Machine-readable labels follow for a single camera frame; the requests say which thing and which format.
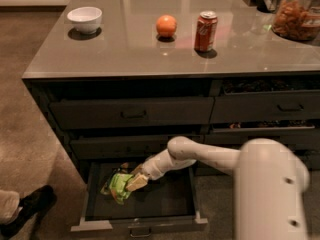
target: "soda can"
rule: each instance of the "soda can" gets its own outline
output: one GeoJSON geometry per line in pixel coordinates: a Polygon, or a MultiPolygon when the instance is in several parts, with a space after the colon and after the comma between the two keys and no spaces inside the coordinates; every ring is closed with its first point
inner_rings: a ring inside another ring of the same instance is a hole
{"type": "Polygon", "coordinates": [[[194,43],[194,49],[196,51],[208,52],[212,50],[217,24],[218,17],[214,11],[204,11],[200,13],[194,43]]]}

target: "drawer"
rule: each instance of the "drawer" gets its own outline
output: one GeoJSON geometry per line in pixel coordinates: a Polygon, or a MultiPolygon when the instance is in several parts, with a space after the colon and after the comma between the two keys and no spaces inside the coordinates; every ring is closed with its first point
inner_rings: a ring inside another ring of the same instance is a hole
{"type": "Polygon", "coordinates": [[[49,106],[64,130],[207,124],[213,98],[65,100],[49,106]]]}
{"type": "MultiPolygon", "coordinates": [[[[70,145],[78,159],[104,159],[147,157],[166,149],[168,140],[173,136],[123,136],[82,138],[73,140],[70,145]]],[[[187,136],[200,142],[200,136],[187,136]]]]}
{"type": "Polygon", "coordinates": [[[289,146],[292,150],[319,149],[320,132],[314,127],[214,129],[206,135],[209,145],[241,146],[254,138],[268,138],[289,146]]]}
{"type": "Polygon", "coordinates": [[[93,163],[88,192],[74,236],[103,237],[203,230],[207,219],[200,217],[192,169],[168,172],[158,181],[150,181],[118,205],[111,196],[100,194],[106,177],[120,164],[93,163]]]}
{"type": "Polygon", "coordinates": [[[36,84],[50,93],[52,100],[96,100],[160,97],[207,97],[210,78],[147,78],[147,79],[74,79],[42,80],[36,84]]]}
{"type": "Polygon", "coordinates": [[[303,120],[320,117],[320,93],[239,94],[216,97],[211,123],[303,120]]]}

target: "gray countertop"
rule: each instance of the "gray countertop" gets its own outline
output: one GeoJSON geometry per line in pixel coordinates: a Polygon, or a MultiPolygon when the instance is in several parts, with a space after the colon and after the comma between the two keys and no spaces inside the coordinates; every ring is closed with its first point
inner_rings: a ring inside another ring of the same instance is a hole
{"type": "Polygon", "coordinates": [[[270,29],[273,17],[242,0],[71,0],[23,78],[320,71],[320,38],[309,43],[283,39],[270,29]],[[76,33],[66,18],[80,6],[103,11],[101,31],[93,38],[76,33]],[[203,10],[218,15],[213,58],[193,49],[197,17],[203,10]],[[155,23],[163,14],[177,19],[174,42],[156,38],[155,23]]]}

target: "concrete floor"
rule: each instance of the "concrete floor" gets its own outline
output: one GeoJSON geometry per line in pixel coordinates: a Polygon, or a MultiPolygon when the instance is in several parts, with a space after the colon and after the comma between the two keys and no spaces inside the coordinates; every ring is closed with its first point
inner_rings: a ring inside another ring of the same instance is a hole
{"type": "MultiPolygon", "coordinates": [[[[57,204],[39,222],[32,218],[12,239],[73,239],[86,185],[41,115],[21,76],[59,17],[58,12],[0,13],[0,188],[25,196],[50,184],[57,204]]],[[[233,239],[233,181],[228,176],[196,178],[204,232],[153,235],[148,239],[233,239]]],[[[304,195],[310,239],[320,240],[320,173],[313,172],[304,195]]],[[[104,239],[129,239],[105,237],[104,239]]]]}

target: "shoe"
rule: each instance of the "shoe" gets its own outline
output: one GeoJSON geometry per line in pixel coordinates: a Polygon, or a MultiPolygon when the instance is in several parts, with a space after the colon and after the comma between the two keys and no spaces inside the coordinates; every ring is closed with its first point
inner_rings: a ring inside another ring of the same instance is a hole
{"type": "Polygon", "coordinates": [[[37,212],[47,212],[56,203],[57,196],[53,193],[53,189],[49,185],[45,185],[25,198],[21,199],[20,205],[22,210],[18,217],[7,225],[1,225],[1,234],[4,237],[13,237],[16,235],[24,224],[37,212]]]}

